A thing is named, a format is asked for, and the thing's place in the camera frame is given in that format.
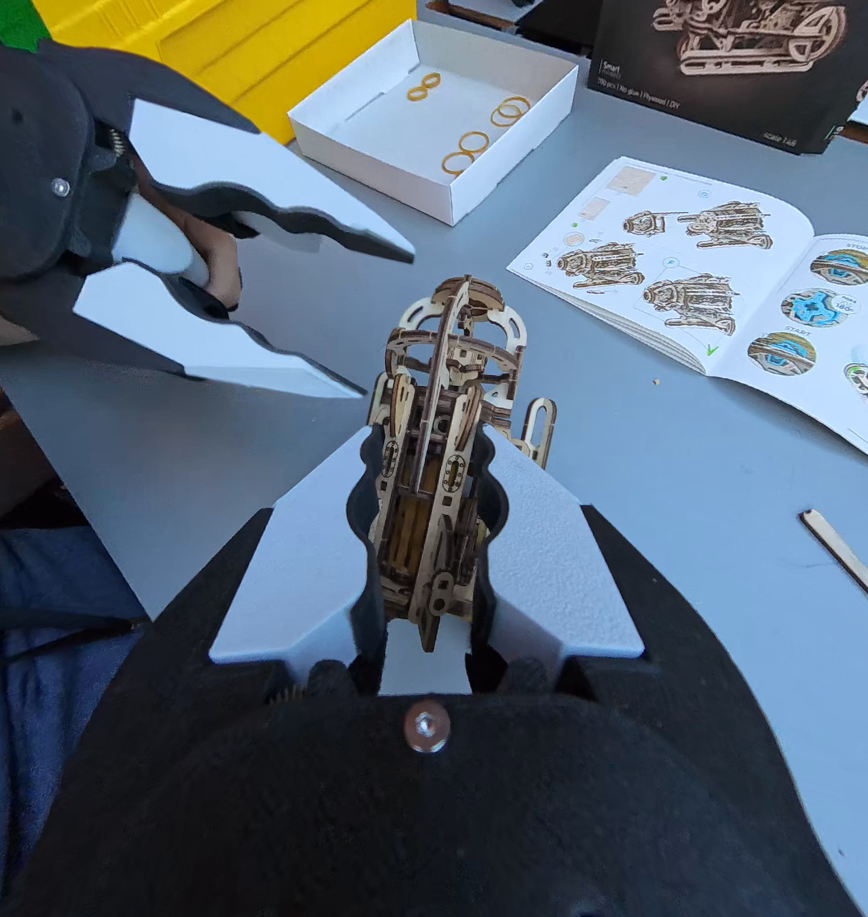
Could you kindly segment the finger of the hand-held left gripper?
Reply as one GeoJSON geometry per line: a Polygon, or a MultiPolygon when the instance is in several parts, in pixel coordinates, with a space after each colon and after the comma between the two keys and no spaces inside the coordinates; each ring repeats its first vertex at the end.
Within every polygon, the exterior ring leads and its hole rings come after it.
{"type": "Polygon", "coordinates": [[[202,220],[230,216],[282,245],[321,235],[372,257],[415,259],[382,217],[265,133],[137,99],[129,140],[159,193],[202,220]]]}
{"type": "Polygon", "coordinates": [[[165,278],[135,262],[90,275],[73,313],[175,362],[188,376],[308,398],[366,394],[315,361],[259,342],[248,327],[194,315],[165,278]]]}

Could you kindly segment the open instruction booklet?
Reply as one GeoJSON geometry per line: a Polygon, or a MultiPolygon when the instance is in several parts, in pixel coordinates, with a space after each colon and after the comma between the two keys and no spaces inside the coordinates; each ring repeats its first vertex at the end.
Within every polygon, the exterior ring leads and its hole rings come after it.
{"type": "Polygon", "coordinates": [[[620,157],[508,270],[868,455],[868,237],[817,235],[763,192],[620,157]]]}

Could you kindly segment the person's blue clothing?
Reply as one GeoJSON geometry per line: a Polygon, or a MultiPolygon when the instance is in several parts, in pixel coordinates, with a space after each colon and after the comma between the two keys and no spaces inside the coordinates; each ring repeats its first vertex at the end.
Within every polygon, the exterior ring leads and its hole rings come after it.
{"type": "Polygon", "coordinates": [[[0,904],[61,774],[142,635],[137,596],[16,424],[0,433],[0,904]]]}

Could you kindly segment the thin wooden strip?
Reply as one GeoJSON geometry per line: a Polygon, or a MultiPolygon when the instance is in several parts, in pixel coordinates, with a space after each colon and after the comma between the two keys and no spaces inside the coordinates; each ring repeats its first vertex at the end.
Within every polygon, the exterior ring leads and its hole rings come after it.
{"type": "Polygon", "coordinates": [[[841,534],[818,510],[805,510],[798,514],[798,518],[868,596],[868,566],[841,537],[841,534]]]}

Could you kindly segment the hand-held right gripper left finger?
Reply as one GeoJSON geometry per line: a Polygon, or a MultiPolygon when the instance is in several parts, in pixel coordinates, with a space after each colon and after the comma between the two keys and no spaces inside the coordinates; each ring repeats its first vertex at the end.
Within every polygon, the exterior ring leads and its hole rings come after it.
{"type": "Polygon", "coordinates": [[[386,622],[370,532],[382,451],[382,427],[364,427],[275,503],[213,663],[282,662],[296,683],[322,660],[377,665],[386,622]]]}

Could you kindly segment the person's left hand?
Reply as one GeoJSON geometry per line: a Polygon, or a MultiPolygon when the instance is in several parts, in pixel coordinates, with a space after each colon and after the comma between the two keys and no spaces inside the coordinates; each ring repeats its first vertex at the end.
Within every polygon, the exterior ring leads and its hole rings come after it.
{"type": "Polygon", "coordinates": [[[133,168],[142,197],[180,228],[206,262],[209,283],[205,291],[229,312],[236,311],[243,293],[243,282],[235,237],[168,202],[153,187],[149,171],[137,156],[133,158],[133,168]]]}

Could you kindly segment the black model kit box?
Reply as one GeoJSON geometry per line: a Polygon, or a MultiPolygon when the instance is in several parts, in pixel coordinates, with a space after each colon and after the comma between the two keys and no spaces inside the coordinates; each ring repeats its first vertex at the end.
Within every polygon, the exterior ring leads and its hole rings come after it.
{"type": "Polygon", "coordinates": [[[820,154],[868,91],[868,1],[603,2],[588,86],[820,154]]]}

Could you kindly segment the wooden mechanical model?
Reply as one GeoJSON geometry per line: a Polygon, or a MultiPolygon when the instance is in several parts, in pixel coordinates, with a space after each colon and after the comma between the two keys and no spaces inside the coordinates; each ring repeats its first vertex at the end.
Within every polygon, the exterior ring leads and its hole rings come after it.
{"type": "Polygon", "coordinates": [[[387,616],[436,647],[441,619],[473,618],[480,514],[474,439],[481,423],[545,468],[557,419],[551,399],[530,403],[511,433],[528,333],[497,287],[466,275],[405,310],[388,338],[368,422],[383,433],[371,527],[387,616]]]}

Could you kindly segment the scattered tan rubber bands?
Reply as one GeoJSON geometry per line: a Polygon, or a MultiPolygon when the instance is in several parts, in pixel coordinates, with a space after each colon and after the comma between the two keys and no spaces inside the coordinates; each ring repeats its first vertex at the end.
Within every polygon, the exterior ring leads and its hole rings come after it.
{"type": "MultiPolygon", "coordinates": [[[[425,74],[418,85],[405,92],[405,98],[412,104],[420,104],[428,99],[442,83],[438,72],[425,74]]],[[[489,115],[489,123],[498,132],[507,131],[532,109],[532,102],[525,96],[509,96],[498,103],[489,115]]],[[[474,129],[463,133],[456,143],[456,149],[450,151],[441,161],[442,171],[452,178],[463,174],[466,169],[486,152],[492,145],[491,135],[483,129],[474,129]]]]}

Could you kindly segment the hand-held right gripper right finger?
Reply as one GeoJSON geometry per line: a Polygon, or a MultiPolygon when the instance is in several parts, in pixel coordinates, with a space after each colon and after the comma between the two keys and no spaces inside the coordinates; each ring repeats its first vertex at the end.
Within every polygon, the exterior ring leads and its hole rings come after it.
{"type": "Polygon", "coordinates": [[[641,657],[578,499],[493,427],[477,430],[473,465],[486,537],[475,554],[472,691],[494,691],[520,659],[537,659],[554,687],[570,658],[641,657]]]}

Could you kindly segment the yellow plastic bin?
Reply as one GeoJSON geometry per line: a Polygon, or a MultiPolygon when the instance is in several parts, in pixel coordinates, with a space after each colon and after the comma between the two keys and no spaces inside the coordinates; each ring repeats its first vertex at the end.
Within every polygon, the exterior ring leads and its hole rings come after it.
{"type": "Polygon", "coordinates": [[[54,40],[146,56],[280,143],[288,111],[402,23],[416,1],[35,1],[54,40]]]}

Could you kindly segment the white cardboard box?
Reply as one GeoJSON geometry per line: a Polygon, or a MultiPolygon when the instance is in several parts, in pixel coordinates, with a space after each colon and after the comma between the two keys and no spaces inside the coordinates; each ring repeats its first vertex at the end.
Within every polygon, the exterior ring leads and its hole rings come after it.
{"type": "Polygon", "coordinates": [[[578,78],[578,65],[561,57],[408,20],[288,117],[305,156],[455,225],[567,117],[578,78]],[[406,90],[432,72],[442,76],[438,89],[408,102],[406,90]],[[489,115],[509,96],[529,98],[532,109],[498,132],[489,115]],[[441,161],[474,129],[486,130],[492,145],[452,178],[441,161]]]}

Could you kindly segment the dark bulky object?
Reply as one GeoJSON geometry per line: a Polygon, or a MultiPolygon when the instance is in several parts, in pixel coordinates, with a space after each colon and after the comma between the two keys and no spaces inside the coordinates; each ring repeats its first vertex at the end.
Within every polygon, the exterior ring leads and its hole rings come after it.
{"type": "Polygon", "coordinates": [[[544,1],[519,20],[520,33],[554,48],[589,57],[603,1],[544,1]]]}

